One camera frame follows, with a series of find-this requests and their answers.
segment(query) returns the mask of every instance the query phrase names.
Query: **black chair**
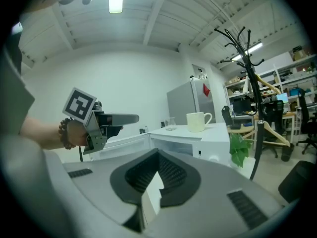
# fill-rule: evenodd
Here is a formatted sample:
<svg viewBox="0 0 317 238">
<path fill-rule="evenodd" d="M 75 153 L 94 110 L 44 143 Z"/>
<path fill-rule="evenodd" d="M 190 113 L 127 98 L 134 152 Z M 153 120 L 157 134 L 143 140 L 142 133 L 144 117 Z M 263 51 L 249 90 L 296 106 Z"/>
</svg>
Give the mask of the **black chair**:
<svg viewBox="0 0 317 238">
<path fill-rule="evenodd" d="M 284 112 L 284 103 L 283 101 L 273 101 L 270 103 L 264 104 L 264 120 L 267 121 L 267 123 L 271 126 L 272 122 L 275 124 L 275 131 L 282 135 L 285 131 L 285 128 L 283 126 L 283 112 Z M 264 131 L 264 141 L 268 142 L 275 142 L 277 138 L 272 135 L 269 131 Z M 262 150 L 270 149 L 273 153 L 275 153 L 275 157 L 277 158 L 277 151 L 276 151 L 277 145 L 266 145 L 262 148 Z"/>
<path fill-rule="evenodd" d="M 304 150 L 302 151 L 302 154 L 305 154 L 305 151 L 307 148 L 312 145 L 317 149 L 317 141 L 316 141 L 316 134 L 317 134 L 317 113 L 314 113 L 314 117 L 309 117 L 306 100 L 305 100 L 305 91 L 303 89 L 300 89 L 298 92 L 298 99 L 299 104 L 302 109 L 302 125 L 301 125 L 301 132 L 303 134 L 307 134 L 308 138 L 305 140 L 298 141 L 296 145 L 299 143 L 307 143 Z"/>
</svg>

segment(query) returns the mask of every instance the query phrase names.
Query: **coat rack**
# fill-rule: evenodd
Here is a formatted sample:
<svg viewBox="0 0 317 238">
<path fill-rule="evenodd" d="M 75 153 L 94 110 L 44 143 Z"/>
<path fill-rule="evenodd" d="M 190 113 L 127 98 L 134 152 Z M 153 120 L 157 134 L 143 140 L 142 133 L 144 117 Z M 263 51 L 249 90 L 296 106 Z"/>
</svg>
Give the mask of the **coat rack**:
<svg viewBox="0 0 317 238">
<path fill-rule="evenodd" d="M 258 165 L 259 165 L 260 156 L 261 156 L 261 152 L 262 152 L 263 137 L 264 137 L 264 118 L 263 118 L 262 98 L 261 98 L 260 88 L 258 85 L 258 78 L 254 72 L 254 66 L 260 65 L 262 62 L 264 62 L 264 59 L 262 59 L 257 64 L 253 64 L 250 61 L 250 57 L 252 56 L 251 54 L 249 54 L 251 30 L 248 30 L 248 41 L 247 41 L 246 51 L 242 47 L 242 45 L 240 44 L 240 41 L 239 41 L 240 35 L 244 29 L 245 29 L 245 27 L 242 27 L 241 31 L 239 32 L 239 34 L 237 36 L 237 39 L 235 39 L 227 29 L 224 30 L 225 33 L 221 32 L 217 29 L 215 29 L 215 31 L 224 35 L 225 37 L 227 37 L 231 41 L 230 43 L 224 45 L 225 48 L 228 45 L 232 45 L 238 51 L 243 62 L 236 61 L 236 63 L 246 70 L 247 77 L 249 78 L 249 84 L 251 85 L 252 90 L 253 90 L 253 95 L 254 95 L 254 99 L 255 99 L 255 103 L 256 103 L 256 111 L 251 116 L 254 116 L 256 113 L 258 113 L 259 121 L 258 121 L 258 133 L 257 133 L 257 138 L 256 138 L 257 147 L 256 147 L 256 152 L 255 152 L 255 164 L 254 164 L 252 174 L 250 177 L 250 179 L 252 180 L 256 171 L 257 171 Z M 223 63 L 223 62 L 235 62 L 235 61 L 233 61 L 233 60 L 221 60 L 220 62 Z"/>
</svg>

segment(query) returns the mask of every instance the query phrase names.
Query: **white mug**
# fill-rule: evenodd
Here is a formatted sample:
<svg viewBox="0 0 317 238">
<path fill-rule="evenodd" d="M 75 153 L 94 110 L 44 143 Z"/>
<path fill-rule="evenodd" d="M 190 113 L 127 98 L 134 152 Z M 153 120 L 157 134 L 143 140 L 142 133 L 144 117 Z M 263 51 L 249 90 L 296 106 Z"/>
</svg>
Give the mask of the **white mug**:
<svg viewBox="0 0 317 238">
<path fill-rule="evenodd" d="M 210 116 L 210 119 L 205 124 L 205 116 Z M 204 112 L 198 112 L 198 113 L 190 113 L 186 115 L 187 117 L 187 127 L 188 130 L 191 132 L 200 132 L 205 129 L 205 125 L 211 122 L 212 114 Z"/>
</svg>

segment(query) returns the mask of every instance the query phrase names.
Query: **ceiling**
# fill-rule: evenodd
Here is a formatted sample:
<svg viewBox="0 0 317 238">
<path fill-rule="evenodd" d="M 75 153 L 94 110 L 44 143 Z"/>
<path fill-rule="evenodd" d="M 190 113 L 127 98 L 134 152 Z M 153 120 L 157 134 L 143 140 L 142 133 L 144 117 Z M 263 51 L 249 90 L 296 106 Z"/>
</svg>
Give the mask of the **ceiling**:
<svg viewBox="0 0 317 238">
<path fill-rule="evenodd" d="M 281 0 L 124 0 L 123 13 L 110 14 L 108 0 L 75 0 L 21 15 L 20 49 L 27 68 L 58 54 L 96 43 L 130 42 L 169 50 L 180 43 L 209 60 L 236 55 L 214 28 L 251 29 L 251 44 L 278 40 L 298 30 L 298 20 Z"/>
</svg>

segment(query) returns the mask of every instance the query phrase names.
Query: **refrigerator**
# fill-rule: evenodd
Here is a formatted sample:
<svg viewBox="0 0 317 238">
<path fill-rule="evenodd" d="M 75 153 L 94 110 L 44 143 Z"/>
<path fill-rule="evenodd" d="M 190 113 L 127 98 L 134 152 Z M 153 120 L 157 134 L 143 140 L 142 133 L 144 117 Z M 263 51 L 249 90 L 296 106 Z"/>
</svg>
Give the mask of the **refrigerator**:
<svg viewBox="0 0 317 238">
<path fill-rule="evenodd" d="M 192 77 L 190 82 L 168 92 L 169 117 L 175 117 L 176 125 L 186 125 L 186 114 L 204 112 L 211 113 L 211 123 L 215 123 L 212 92 L 209 90 L 210 85 L 208 79 Z M 206 116 L 205 122 L 207 122 L 209 118 L 209 116 Z"/>
</svg>

